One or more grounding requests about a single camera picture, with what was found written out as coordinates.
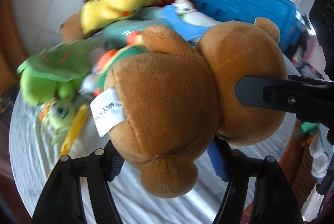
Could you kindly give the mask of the blue plastic storage crate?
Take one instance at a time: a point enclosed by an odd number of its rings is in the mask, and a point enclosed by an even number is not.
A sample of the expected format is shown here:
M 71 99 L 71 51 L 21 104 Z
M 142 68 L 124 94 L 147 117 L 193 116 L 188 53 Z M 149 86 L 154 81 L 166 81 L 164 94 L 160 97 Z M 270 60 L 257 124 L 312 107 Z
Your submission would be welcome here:
M 284 52 L 297 43 L 304 25 L 296 5 L 290 0 L 192 0 L 197 9 L 226 22 L 238 20 L 253 23 L 257 17 L 273 21 L 280 29 L 279 48 Z

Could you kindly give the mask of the white seal plush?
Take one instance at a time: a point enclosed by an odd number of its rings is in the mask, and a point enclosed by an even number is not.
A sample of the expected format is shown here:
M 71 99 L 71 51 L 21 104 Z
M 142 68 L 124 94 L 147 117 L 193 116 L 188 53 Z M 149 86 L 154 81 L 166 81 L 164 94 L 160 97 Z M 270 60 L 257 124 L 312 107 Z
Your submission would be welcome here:
M 176 0 L 172 3 L 177 15 L 186 23 L 198 27 L 212 27 L 220 24 L 208 15 L 199 12 L 189 0 Z

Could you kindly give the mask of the yellow Pikachu plush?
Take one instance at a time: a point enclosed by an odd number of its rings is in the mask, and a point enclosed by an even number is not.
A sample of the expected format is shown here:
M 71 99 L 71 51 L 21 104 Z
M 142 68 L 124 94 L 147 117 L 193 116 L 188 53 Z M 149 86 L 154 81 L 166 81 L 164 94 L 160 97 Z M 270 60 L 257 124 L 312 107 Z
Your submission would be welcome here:
M 132 17 L 143 7 L 160 0 L 84 0 L 80 13 L 83 34 L 99 30 L 115 21 Z

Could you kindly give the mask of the brown teddy bear plush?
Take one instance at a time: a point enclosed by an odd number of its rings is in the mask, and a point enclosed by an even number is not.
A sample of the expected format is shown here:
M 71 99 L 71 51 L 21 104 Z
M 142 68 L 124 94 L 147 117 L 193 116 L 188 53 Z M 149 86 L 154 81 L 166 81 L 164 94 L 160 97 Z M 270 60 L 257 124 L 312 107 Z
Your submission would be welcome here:
M 279 128 L 284 112 L 243 105 L 235 93 L 246 76 L 286 80 L 279 40 L 277 25 L 262 17 L 215 25 L 193 47 L 150 25 L 142 31 L 148 52 L 115 62 L 104 87 L 115 89 L 125 119 L 109 136 L 150 194 L 170 199 L 192 190 L 195 161 L 215 136 L 245 146 Z

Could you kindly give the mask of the teal plush in plastic bag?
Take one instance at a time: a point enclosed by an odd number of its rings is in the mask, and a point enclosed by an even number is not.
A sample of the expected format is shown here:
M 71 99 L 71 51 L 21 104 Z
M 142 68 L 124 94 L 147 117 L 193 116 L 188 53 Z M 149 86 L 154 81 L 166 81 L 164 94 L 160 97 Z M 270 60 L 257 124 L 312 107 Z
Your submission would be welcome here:
M 127 36 L 131 32 L 141 32 L 147 26 L 154 24 L 170 27 L 163 18 L 161 8 L 145 7 L 137 10 L 136 14 L 129 19 L 118 20 L 107 25 L 97 35 L 104 40 L 106 48 L 121 48 L 127 45 Z

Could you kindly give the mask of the yellow duck plush green hat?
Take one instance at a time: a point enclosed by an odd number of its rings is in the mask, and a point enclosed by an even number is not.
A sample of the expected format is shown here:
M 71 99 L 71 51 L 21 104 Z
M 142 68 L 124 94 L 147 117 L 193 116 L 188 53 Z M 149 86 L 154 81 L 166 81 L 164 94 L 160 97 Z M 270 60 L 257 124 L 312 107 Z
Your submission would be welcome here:
M 140 31 L 132 31 L 126 36 L 126 46 L 120 49 L 114 48 L 105 52 L 97 48 L 90 53 L 92 65 L 91 73 L 84 78 L 80 85 L 79 93 L 88 99 L 96 97 L 104 90 L 107 73 L 110 68 L 122 58 L 148 52 L 142 41 Z

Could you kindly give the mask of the green one-eyed monster toy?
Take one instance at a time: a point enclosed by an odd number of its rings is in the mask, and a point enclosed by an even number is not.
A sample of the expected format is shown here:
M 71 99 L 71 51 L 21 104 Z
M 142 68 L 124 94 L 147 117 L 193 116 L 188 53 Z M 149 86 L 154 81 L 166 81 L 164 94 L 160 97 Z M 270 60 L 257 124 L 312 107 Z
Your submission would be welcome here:
M 74 104 L 66 99 L 52 99 L 44 104 L 38 120 L 47 130 L 53 132 L 52 146 L 57 143 L 59 134 L 70 128 L 75 114 Z

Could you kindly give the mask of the green frog plush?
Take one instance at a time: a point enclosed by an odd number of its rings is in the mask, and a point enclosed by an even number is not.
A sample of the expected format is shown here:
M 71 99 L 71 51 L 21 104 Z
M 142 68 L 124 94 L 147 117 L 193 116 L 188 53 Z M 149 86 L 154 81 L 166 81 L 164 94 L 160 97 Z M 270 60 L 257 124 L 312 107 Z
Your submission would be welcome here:
M 24 101 L 36 106 L 55 96 L 71 101 L 91 72 L 90 54 L 102 43 L 80 39 L 30 56 L 17 68 Z

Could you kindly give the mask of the yellow plastic tongs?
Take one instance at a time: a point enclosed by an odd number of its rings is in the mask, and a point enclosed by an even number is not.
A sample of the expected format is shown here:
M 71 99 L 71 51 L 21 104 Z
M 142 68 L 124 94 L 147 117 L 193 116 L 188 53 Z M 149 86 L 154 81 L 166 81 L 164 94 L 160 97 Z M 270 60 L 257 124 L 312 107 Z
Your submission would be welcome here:
M 65 140 L 62 143 L 59 157 L 62 158 L 64 155 L 68 155 L 71 147 L 73 146 L 75 140 L 78 138 L 85 121 L 88 117 L 88 104 L 84 103 L 79 107 L 74 120 L 66 134 Z

